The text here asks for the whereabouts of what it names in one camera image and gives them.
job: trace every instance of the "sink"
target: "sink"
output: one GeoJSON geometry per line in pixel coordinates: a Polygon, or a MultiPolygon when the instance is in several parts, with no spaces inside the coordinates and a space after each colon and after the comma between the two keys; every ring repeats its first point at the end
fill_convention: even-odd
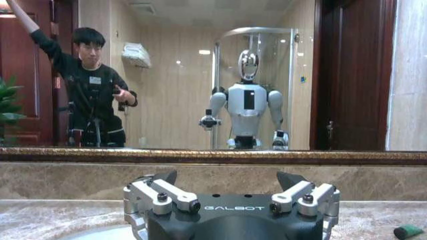
{"type": "Polygon", "coordinates": [[[68,235],[60,240],[135,240],[132,234],[131,225],[113,225],[99,227],[83,232],[77,232],[72,235],[68,235]]]}

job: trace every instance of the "humanoid robot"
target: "humanoid robot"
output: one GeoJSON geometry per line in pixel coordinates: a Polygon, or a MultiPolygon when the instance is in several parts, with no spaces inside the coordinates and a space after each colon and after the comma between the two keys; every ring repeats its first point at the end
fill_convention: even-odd
{"type": "Polygon", "coordinates": [[[217,115],[221,107],[227,104],[227,111],[231,117],[231,129],[235,138],[227,141],[229,149],[259,149],[261,141],[256,138],[259,133],[260,120],[267,106],[269,107],[271,118],[275,126],[272,137],[273,150],[288,150],[288,133],[281,130],[283,95],[279,91],[267,90],[253,82],[260,65],[256,52],[244,50],[239,56],[237,68],[241,81],[232,85],[228,90],[215,92],[209,99],[209,108],[205,116],[200,119],[199,125],[204,130],[211,131],[212,127],[221,124],[217,115]]]}

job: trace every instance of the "ceiling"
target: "ceiling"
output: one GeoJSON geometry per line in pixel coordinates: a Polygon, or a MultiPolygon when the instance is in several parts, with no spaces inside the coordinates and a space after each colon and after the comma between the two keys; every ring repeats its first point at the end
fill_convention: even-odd
{"type": "Polygon", "coordinates": [[[277,26],[292,0],[125,1],[132,6],[140,22],[145,25],[232,29],[277,26]]]}

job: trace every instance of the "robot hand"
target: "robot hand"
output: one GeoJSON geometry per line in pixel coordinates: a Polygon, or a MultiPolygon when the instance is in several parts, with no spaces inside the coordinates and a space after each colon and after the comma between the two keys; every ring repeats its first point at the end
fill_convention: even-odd
{"type": "Polygon", "coordinates": [[[277,172],[283,192],[215,197],[176,187],[176,177],[176,171],[145,175],[123,188],[137,240],[329,240],[341,198],[333,185],[277,172]]]}
{"type": "Polygon", "coordinates": [[[272,137],[272,150],[287,151],[289,149],[289,135],[287,132],[277,130],[272,137]]]}
{"type": "Polygon", "coordinates": [[[205,110],[205,116],[200,119],[199,125],[205,131],[211,131],[213,126],[221,125],[221,120],[212,116],[212,111],[209,109],[205,110]]]}

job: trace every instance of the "black hair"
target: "black hair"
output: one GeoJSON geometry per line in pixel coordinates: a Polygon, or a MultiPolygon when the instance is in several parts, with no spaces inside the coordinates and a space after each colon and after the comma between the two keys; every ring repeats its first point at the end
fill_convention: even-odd
{"type": "Polygon", "coordinates": [[[104,47],[105,38],[99,31],[89,27],[80,27],[72,32],[72,42],[80,44],[95,44],[97,47],[104,47]]]}

